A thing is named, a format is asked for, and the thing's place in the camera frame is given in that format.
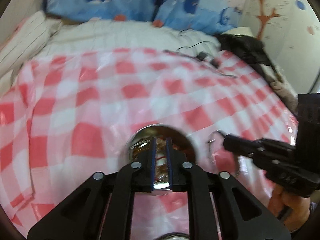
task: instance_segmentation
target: human hand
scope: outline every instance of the human hand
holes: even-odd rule
[[[310,216],[310,198],[291,194],[276,184],[269,201],[268,209],[277,217],[284,206],[292,208],[292,213],[284,221],[285,226],[290,232],[301,228]]]

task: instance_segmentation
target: blue wave pattern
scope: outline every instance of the blue wave pattern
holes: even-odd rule
[[[50,0],[47,12],[86,22],[92,18],[152,21],[163,0]]]
[[[176,30],[222,33],[238,26],[241,12],[227,0],[164,0],[155,20]]]

